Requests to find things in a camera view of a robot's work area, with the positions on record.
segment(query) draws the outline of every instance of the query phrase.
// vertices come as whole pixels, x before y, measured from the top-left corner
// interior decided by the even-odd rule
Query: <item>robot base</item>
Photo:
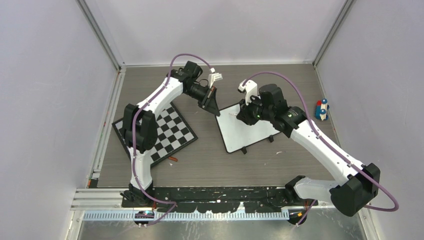
[[[238,103],[221,109],[220,116],[215,116],[219,131],[225,145],[227,153],[231,154],[237,150],[247,153],[246,147],[265,139],[272,143],[274,135],[280,132],[275,130],[268,121],[258,121],[255,125],[249,126],[236,118],[240,112]]]
[[[150,196],[155,195],[155,191],[153,190],[153,182],[145,191]],[[123,208],[141,208],[149,206],[152,203],[152,200],[150,200],[150,198],[144,195],[144,193],[140,189],[134,187],[131,183],[128,185],[128,190],[125,190],[120,195],[123,197]]]

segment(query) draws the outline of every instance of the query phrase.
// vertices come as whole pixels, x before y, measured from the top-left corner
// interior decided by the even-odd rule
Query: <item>small whiteboard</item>
[[[280,133],[269,121],[259,120],[255,125],[249,126],[238,120],[236,118],[240,112],[238,103],[219,112],[221,116],[215,116],[215,118],[225,150],[229,154]]]

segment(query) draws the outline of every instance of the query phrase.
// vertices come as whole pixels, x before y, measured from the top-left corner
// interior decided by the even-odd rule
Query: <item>wooden tabletop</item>
[[[205,66],[202,68],[204,73],[201,78],[207,79],[208,70]],[[128,103],[135,105],[148,97],[164,80],[168,69],[127,68],[114,119],[122,118]],[[214,84],[217,87],[216,98],[220,109],[239,102],[244,97],[237,91],[239,83],[260,71],[275,71],[289,77],[300,89],[312,116],[316,102],[323,98],[311,64],[220,65],[215,70],[223,75],[223,80]],[[296,92],[283,79],[263,74],[253,80],[258,87],[277,84],[288,105],[302,106]],[[176,98],[173,103],[197,134],[198,140],[173,156],[178,162],[166,159],[152,168],[155,186],[283,186],[298,175],[319,180],[333,179],[308,151],[284,134],[276,135],[273,143],[264,140],[249,146],[245,155],[241,151],[227,153],[217,122],[211,113],[199,108],[197,101],[185,94]],[[329,120],[315,122],[327,136],[336,140]],[[112,131],[98,187],[127,187],[130,179],[130,160]]]

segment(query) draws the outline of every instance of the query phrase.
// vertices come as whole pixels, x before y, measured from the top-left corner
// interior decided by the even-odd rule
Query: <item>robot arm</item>
[[[217,89],[213,86],[215,81],[221,80],[222,75],[211,69],[208,76],[208,85],[202,86],[196,80],[202,74],[202,69],[196,63],[188,61],[184,68],[172,70],[168,84],[167,77],[162,84],[145,100],[137,105],[128,104],[123,115],[123,137],[130,152],[130,159],[134,159],[133,134],[136,139],[136,164],[135,173],[140,181],[141,187],[146,190],[152,186],[152,176],[150,165],[153,163],[149,157],[151,149],[158,139],[156,119],[172,100],[181,94],[187,94],[196,99],[198,106],[214,115],[219,116],[220,112],[216,101]],[[133,133],[132,122],[136,112],[144,105],[147,106],[137,117],[135,133]],[[143,198],[144,195],[138,187],[134,172],[130,181],[129,189],[137,196]]]
[[[286,189],[291,192],[293,198],[333,203],[340,212],[351,217],[377,196],[378,188],[375,185],[345,163],[316,136],[305,112],[297,106],[287,105],[281,88],[275,84],[264,85],[259,89],[259,96],[256,89],[257,85],[252,80],[247,81],[245,85],[240,84],[238,90],[245,92],[246,97],[239,103],[240,112],[237,119],[247,125],[254,125],[259,120],[269,121],[276,130],[307,149],[334,177],[334,181],[296,177],[286,184]],[[313,121],[312,124],[333,148],[379,182],[378,167],[373,163],[365,166],[348,155],[320,131]]]

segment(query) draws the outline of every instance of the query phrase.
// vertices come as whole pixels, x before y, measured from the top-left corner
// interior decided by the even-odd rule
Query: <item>black and white checkered board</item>
[[[151,149],[150,155],[153,160],[152,167],[198,139],[195,132],[172,102],[165,106],[157,117],[156,123],[157,141]],[[113,122],[112,127],[118,135],[128,158],[130,158],[130,152],[125,146],[125,141],[122,137],[122,118]]]

